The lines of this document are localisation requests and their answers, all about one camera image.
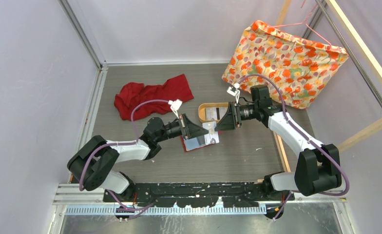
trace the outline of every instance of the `wooden beam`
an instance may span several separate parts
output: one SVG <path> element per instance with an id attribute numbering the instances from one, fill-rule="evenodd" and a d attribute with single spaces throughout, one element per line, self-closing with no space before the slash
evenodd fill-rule
<path id="1" fill-rule="evenodd" d="M 287 156 L 286 156 L 286 151 L 284 150 L 284 145 L 281 137 L 277 135 L 277 133 L 273 132 L 274 135 L 274 140 L 276 142 L 277 146 L 277 151 L 279 153 L 279 157 L 282 163 L 283 170 L 285 172 L 291 172 L 290 170 L 290 165 L 288 164 Z"/>
<path id="2" fill-rule="evenodd" d="M 282 25 L 284 22 L 284 19 L 286 18 L 288 8 L 290 7 L 291 0 L 284 0 L 283 6 L 280 10 L 279 17 L 277 18 L 276 26 Z"/>
<path id="3" fill-rule="evenodd" d="M 382 85 L 382 67 L 335 0 L 325 0 Z"/>
<path id="4" fill-rule="evenodd" d="M 339 145 L 339 152 L 345 151 L 346 149 L 356 145 L 360 141 L 370 137 L 371 135 L 379 132 L 380 130 L 382 130 L 382 118 L 376 120 L 360 132 L 345 140 L 342 144 Z"/>

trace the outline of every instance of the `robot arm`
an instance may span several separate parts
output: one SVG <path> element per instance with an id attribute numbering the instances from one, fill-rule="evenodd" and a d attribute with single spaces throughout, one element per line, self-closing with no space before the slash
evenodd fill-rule
<path id="1" fill-rule="evenodd" d="M 236 97 L 239 96 L 239 91 L 236 88 L 230 87 L 227 92 Z M 273 105 L 266 85 L 251 87 L 251 98 L 252 104 L 240 105 L 237 101 L 229 102 L 229 108 L 215 130 L 234 130 L 242 125 L 243 120 L 255 118 L 277 133 L 297 155 L 295 173 L 281 172 L 267 175 L 264 178 L 263 190 L 265 193 L 292 190 L 309 196 L 338 188 L 342 184 L 338 169 L 310 144 L 310 141 L 319 145 L 340 164 L 339 151 L 333 144 L 324 145 L 313 138 L 293 121 L 288 113 L 285 113 L 288 118 L 286 119 L 282 107 Z"/>
<path id="2" fill-rule="evenodd" d="M 148 160 L 161 150 L 159 142 L 182 136 L 185 139 L 202 136 L 208 130 L 192 123 L 185 114 L 181 114 L 173 122 L 164 125 L 163 121 L 154 117 L 148 121 L 143 135 L 137 142 L 106 141 L 101 136 L 94 136 L 68 162 L 69 171 L 80 181 L 83 168 L 88 157 L 102 145 L 109 146 L 100 149 L 86 171 L 83 187 L 87 191 L 96 188 L 112 190 L 122 196 L 130 197 L 134 183 L 122 172 L 112 171 L 118 163 L 129 160 Z"/>

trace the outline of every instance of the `black mounting plate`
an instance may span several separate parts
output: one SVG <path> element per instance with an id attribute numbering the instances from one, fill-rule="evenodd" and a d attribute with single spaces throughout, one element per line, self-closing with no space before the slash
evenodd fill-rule
<path id="1" fill-rule="evenodd" d="M 197 207 L 212 207 L 219 197 L 224 208 L 258 207 L 258 201 L 281 201 L 288 191 L 277 191 L 265 196 L 261 192 L 262 184 L 255 182 L 210 182 L 210 183 L 137 183 L 135 192 L 139 206 L 154 203 L 157 207 L 178 207 L 191 205 Z M 133 201 L 134 197 L 120 201 Z M 104 202 L 115 202 L 114 198 L 104 193 Z"/>

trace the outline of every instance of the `gray floor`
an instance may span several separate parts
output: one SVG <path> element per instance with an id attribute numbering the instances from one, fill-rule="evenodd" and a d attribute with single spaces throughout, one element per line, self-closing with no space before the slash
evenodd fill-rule
<path id="1" fill-rule="evenodd" d="M 194 99 L 184 103 L 179 112 L 199 123 L 198 106 L 206 102 L 228 102 L 228 84 L 221 80 L 226 64 L 153 65 L 110 67 L 96 117 L 94 135 L 108 140 L 133 140 L 132 123 L 123 121 L 114 107 L 115 94 L 128 82 L 146 85 L 163 84 L 167 79 L 185 74 Z M 306 111 L 289 108 L 297 123 L 313 134 Z M 172 113 L 161 117 L 165 123 L 174 120 Z M 138 130 L 148 118 L 136 121 Z M 220 134 L 220 143 L 185 153 L 179 138 L 160 143 L 162 150 L 151 160 L 129 161 L 115 165 L 135 182 L 217 182 L 256 181 L 265 175 L 281 171 L 281 163 L 270 130 L 256 120 L 243 122 L 235 131 Z M 290 166 L 294 171 L 296 157 L 286 146 Z"/>
<path id="2" fill-rule="evenodd" d="M 66 215 L 61 234 L 341 234 L 332 203 L 289 203 L 271 223 L 264 215 L 142 216 L 119 223 L 111 216 Z"/>

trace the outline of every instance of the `metal corner post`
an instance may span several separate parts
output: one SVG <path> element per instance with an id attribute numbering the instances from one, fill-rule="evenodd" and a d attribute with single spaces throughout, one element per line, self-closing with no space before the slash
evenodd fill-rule
<path id="1" fill-rule="evenodd" d="M 327 8 L 326 1 L 325 0 L 320 0 L 320 1 L 323 3 L 323 6 L 326 9 Z M 317 10 L 313 13 L 312 17 L 310 18 L 308 25 L 312 29 L 314 29 L 319 24 L 320 20 L 322 19 L 322 15 L 323 15 L 323 13 L 322 13 L 321 9 L 317 8 Z M 302 35 L 302 38 L 309 39 L 311 33 L 312 33 L 312 31 L 309 28 L 306 28 L 305 32 Z"/>
<path id="2" fill-rule="evenodd" d="M 94 61 L 95 65 L 98 68 L 102 68 L 102 65 L 106 62 L 104 58 L 102 58 L 102 54 L 99 50 L 99 47 L 97 46 L 97 51 L 92 46 L 92 42 L 89 40 L 88 36 L 86 35 L 85 31 L 83 30 L 83 27 L 80 23 L 80 17 L 77 17 L 74 10 L 72 9 L 71 5 L 69 4 L 68 0 L 58 0 L 60 5 L 63 8 L 63 11 L 68 16 L 69 21 L 71 22 L 72 26 L 74 27 L 76 33 L 78 34 L 80 40 L 82 41 L 83 45 L 85 46 L 86 50 L 88 51 L 89 55 L 91 56 L 92 60 Z"/>
<path id="3" fill-rule="evenodd" d="M 376 98 L 376 101 L 378 101 L 379 105 L 382 108 L 382 96 L 379 94 L 379 91 L 376 89 L 375 85 L 373 84 L 372 80 L 367 75 L 366 71 L 363 69 L 362 65 L 354 55 L 353 51 L 350 49 L 349 45 L 347 44 L 346 40 L 340 33 L 339 29 L 337 28 L 336 24 L 333 22 L 332 18 L 330 17 L 329 13 L 326 10 L 327 3 L 323 4 L 321 0 L 315 0 L 317 5 L 319 6 L 319 9 L 323 13 L 323 15 L 326 17 L 327 21 L 330 24 L 330 27 L 333 29 L 334 33 L 336 34 L 337 38 L 342 43 L 343 47 L 347 51 L 347 53 L 350 56 L 350 59 L 352 59 L 353 63 L 355 64 L 356 68 L 358 69 L 359 73 L 361 74 L 363 80 L 366 82 L 367 86 L 369 87 L 370 91 L 372 92 L 373 96 Z"/>
<path id="4" fill-rule="evenodd" d="M 88 140 L 92 137 L 94 130 L 96 114 L 98 112 L 100 99 L 102 97 L 103 86 L 105 84 L 106 75 L 108 73 L 108 64 L 102 64 L 102 68 L 99 71 L 98 77 L 95 81 L 94 88 L 89 101 L 88 112 L 86 114 L 85 123 L 83 125 L 82 133 L 79 137 L 79 145 L 77 150 L 82 148 Z"/>
<path id="5" fill-rule="evenodd" d="M 334 210 L 336 212 L 336 217 L 340 225 L 342 233 L 353 234 L 356 233 L 356 230 L 353 227 L 353 224 L 350 220 L 350 216 L 347 213 L 345 203 L 333 203 Z"/>

